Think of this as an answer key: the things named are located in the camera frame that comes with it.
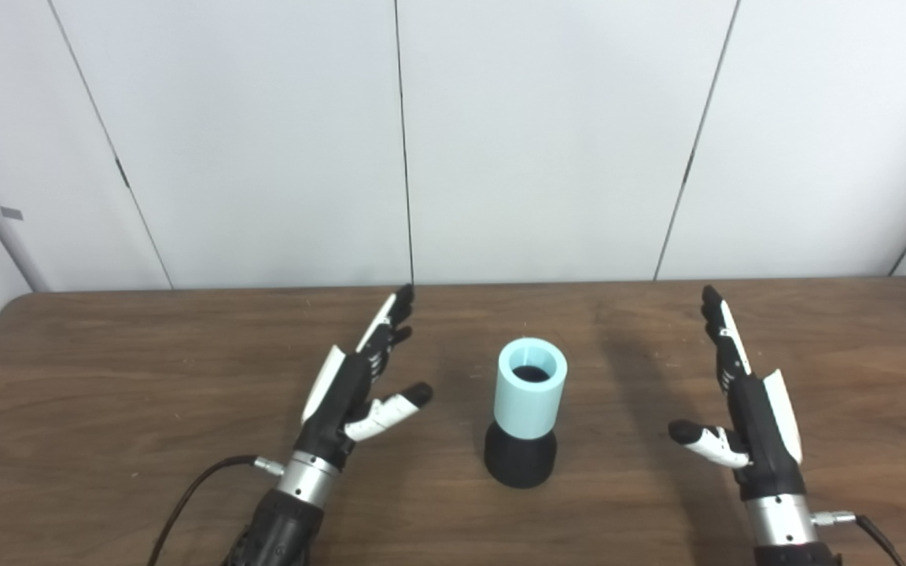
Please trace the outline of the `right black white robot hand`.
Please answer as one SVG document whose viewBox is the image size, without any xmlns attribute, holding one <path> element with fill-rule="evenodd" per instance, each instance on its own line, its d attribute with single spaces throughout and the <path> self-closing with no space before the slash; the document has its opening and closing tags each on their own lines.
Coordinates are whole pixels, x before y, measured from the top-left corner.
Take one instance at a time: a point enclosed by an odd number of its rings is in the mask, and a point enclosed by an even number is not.
<svg viewBox="0 0 906 566">
<path fill-rule="evenodd" d="M 668 424 L 669 437 L 732 469 L 741 501 L 805 494 L 801 437 L 783 375 L 779 370 L 766 377 L 754 372 L 732 309 L 712 285 L 702 288 L 701 313 L 716 347 L 716 382 L 732 426 L 679 419 Z"/>
</svg>

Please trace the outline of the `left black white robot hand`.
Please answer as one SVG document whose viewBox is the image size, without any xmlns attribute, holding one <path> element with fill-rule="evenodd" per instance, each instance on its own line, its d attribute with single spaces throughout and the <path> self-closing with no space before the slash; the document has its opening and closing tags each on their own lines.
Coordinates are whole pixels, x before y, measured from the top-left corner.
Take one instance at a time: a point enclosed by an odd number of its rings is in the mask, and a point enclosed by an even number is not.
<svg viewBox="0 0 906 566">
<path fill-rule="evenodd" d="M 393 291 L 352 351 L 332 345 L 314 380 L 293 450 L 342 470 L 359 442 L 391 429 L 432 401 L 431 384 L 418 382 L 383 399 L 370 397 L 396 345 L 412 336 L 414 286 Z"/>
</svg>

